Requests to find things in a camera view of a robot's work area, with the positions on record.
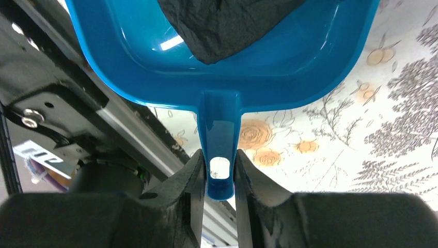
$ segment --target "floral tablecloth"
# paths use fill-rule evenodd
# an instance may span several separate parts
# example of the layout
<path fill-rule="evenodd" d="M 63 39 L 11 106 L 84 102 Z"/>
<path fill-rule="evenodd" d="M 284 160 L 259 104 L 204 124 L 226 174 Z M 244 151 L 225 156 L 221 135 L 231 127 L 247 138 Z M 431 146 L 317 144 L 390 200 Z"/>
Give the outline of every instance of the floral tablecloth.
<path fill-rule="evenodd" d="M 292 192 L 409 192 L 438 210 L 437 11 L 436 0 L 382 0 L 345 80 L 307 106 L 245 114 L 239 148 Z M 196 115 L 152 111 L 177 148 L 200 148 Z"/>

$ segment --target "black cloth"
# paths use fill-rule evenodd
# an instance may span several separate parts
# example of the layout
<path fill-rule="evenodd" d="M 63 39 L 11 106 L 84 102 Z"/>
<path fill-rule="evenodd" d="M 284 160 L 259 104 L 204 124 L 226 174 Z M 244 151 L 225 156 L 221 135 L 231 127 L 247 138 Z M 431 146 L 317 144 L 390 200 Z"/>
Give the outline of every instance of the black cloth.
<path fill-rule="evenodd" d="M 213 64 L 262 38 L 305 0 L 158 0 L 193 55 Z"/>

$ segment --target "blue tray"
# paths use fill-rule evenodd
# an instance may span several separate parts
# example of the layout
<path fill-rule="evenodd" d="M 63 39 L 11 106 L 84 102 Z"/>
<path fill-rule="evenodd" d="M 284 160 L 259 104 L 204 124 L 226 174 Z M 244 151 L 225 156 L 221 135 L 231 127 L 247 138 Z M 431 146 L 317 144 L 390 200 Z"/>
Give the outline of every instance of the blue tray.
<path fill-rule="evenodd" d="M 67 0 L 79 42 L 96 74 L 133 102 L 198 115 L 207 194 L 233 196 L 233 165 L 245 112 L 311 103 L 350 72 L 379 0 L 307 0 L 262 39 L 205 65 L 164 17 L 157 1 Z M 210 161 L 230 161 L 230 177 L 213 179 Z"/>

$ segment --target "metal nut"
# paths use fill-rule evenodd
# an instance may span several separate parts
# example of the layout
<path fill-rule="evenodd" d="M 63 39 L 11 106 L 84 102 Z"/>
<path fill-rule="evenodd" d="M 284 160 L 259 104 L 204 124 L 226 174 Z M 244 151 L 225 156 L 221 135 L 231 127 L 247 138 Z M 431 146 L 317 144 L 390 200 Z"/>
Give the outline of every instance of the metal nut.
<path fill-rule="evenodd" d="M 37 128 L 38 124 L 44 121 L 44 116 L 38 111 L 25 109 L 23 114 L 21 122 L 29 128 Z"/>

